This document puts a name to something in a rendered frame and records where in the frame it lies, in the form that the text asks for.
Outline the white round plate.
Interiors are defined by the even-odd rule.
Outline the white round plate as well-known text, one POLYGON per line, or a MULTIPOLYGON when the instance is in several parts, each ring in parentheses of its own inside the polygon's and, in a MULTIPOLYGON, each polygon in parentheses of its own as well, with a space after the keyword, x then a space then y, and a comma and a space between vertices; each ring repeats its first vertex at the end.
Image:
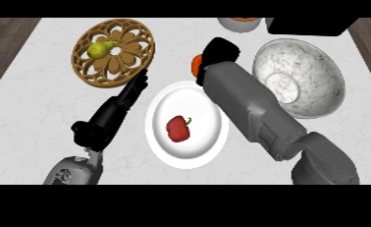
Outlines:
POLYGON ((164 164, 194 169, 217 156, 228 138, 229 119, 191 81, 166 86, 144 118, 150 149, 164 164))

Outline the white marble bowl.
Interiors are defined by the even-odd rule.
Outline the white marble bowl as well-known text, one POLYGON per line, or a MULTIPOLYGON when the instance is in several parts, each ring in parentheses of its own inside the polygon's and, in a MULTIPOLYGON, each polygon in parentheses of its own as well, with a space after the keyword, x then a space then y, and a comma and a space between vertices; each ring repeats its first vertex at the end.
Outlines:
POLYGON ((344 79, 326 54, 306 41, 278 38, 259 48, 251 74, 298 119, 329 115, 344 98, 344 79))

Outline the wooden carved round trivet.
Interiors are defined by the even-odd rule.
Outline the wooden carved round trivet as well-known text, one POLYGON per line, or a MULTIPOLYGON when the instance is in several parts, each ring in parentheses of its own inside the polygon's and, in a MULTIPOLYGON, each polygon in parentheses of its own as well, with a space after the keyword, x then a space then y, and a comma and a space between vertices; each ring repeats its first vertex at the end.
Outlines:
POLYGON ((98 88, 125 85, 153 58, 154 41, 145 25, 132 19, 111 19, 89 28, 77 38, 70 55, 72 70, 82 82, 98 88), (114 46, 101 59, 88 48, 110 41, 114 46))

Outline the orange round squash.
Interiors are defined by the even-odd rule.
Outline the orange round squash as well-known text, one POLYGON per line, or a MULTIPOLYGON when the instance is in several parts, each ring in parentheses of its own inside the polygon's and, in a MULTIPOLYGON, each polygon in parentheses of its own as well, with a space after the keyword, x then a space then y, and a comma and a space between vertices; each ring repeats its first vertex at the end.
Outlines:
POLYGON ((194 78, 197 78, 197 75, 198 75, 198 68, 200 68, 200 65, 201 65, 201 54, 198 54, 194 58, 192 58, 192 61, 191 61, 191 74, 194 76, 194 78))

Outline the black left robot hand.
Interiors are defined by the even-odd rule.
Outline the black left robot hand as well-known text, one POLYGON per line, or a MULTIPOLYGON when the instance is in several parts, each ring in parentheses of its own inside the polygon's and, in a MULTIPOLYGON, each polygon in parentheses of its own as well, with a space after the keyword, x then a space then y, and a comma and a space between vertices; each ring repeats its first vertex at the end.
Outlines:
POLYGON ((105 100, 89 120, 76 121, 70 126, 73 142, 95 152, 107 147, 139 98, 139 93, 147 87, 145 72, 147 69, 142 69, 136 73, 119 95, 105 100))

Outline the yellow-green pear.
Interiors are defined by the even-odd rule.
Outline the yellow-green pear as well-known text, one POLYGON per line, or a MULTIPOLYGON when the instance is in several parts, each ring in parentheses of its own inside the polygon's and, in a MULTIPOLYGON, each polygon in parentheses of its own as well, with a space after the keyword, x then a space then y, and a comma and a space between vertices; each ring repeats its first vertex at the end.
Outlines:
POLYGON ((117 42, 114 40, 92 43, 86 49, 88 57, 94 60, 102 59, 116 45, 117 42))

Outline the grey cup with orange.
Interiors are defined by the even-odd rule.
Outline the grey cup with orange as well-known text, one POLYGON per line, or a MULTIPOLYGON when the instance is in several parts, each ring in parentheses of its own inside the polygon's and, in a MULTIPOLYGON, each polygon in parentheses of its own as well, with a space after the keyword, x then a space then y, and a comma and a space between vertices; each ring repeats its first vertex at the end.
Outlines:
POLYGON ((217 21, 226 30, 238 33, 253 31, 260 23, 260 19, 239 21, 232 18, 217 18, 217 21))

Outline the black appliance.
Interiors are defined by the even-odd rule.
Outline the black appliance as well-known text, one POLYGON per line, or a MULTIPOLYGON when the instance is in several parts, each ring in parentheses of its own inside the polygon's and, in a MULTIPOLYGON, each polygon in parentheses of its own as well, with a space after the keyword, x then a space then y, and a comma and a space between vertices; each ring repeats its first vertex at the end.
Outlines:
POLYGON ((266 18, 270 34, 338 36, 354 23, 356 18, 266 18))

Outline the red bell pepper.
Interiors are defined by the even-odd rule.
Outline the red bell pepper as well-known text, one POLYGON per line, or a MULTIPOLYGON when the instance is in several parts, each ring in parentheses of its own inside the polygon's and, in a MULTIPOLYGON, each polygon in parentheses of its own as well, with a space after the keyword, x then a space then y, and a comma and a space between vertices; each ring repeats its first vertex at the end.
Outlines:
POLYGON ((183 142, 189 138, 188 124, 191 119, 183 119, 182 116, 175 116, 166 123, 167 137, 173 142, 183 142))

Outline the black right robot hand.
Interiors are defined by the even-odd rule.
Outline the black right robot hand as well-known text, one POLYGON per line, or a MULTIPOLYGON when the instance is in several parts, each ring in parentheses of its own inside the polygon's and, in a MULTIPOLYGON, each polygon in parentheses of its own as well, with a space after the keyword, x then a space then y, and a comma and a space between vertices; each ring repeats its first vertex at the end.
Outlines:
POLYGON ((201 53, 201 61, 197 72, 197 85, 203 85, 206 68, 225 61, 234 62, 238 57, 238 47, 222 37, 214 37, 206 45, 201 53))

